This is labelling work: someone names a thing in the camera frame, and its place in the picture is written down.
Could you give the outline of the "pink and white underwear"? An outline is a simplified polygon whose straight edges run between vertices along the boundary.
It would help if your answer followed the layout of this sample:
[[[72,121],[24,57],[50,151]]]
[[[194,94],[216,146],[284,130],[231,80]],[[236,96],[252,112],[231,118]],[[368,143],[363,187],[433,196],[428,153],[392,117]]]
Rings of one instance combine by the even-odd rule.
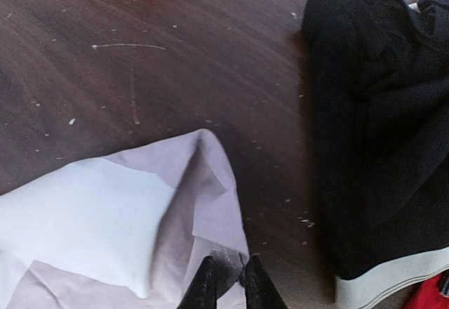
[[[209,130],[72,162],[1,197],[2,308],[176,308],[206,256],[244,308],[236,180]]]

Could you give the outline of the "red underwear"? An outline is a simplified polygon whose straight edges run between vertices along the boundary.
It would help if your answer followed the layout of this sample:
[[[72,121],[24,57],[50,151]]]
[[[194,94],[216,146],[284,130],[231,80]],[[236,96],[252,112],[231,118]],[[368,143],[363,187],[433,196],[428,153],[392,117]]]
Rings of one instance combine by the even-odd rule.
[[[448,297],[440,293],[442,275],[426,280],[404,306],[405,309],[448,309]]]

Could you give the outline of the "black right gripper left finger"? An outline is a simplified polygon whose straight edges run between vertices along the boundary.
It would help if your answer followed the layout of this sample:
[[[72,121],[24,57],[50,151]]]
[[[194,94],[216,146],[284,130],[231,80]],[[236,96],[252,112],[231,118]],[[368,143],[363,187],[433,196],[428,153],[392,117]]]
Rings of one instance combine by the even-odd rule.
[[[217,270],[214,258],[206,256],[180,302],[180,309],[216,308]]]

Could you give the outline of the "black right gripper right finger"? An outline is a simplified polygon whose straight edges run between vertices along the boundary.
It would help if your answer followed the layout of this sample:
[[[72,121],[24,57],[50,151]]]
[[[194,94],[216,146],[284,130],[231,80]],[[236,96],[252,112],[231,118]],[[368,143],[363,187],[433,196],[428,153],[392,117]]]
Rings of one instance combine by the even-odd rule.
[[[242,275],[248,309],[288,308],[257,255],[250,257]]]

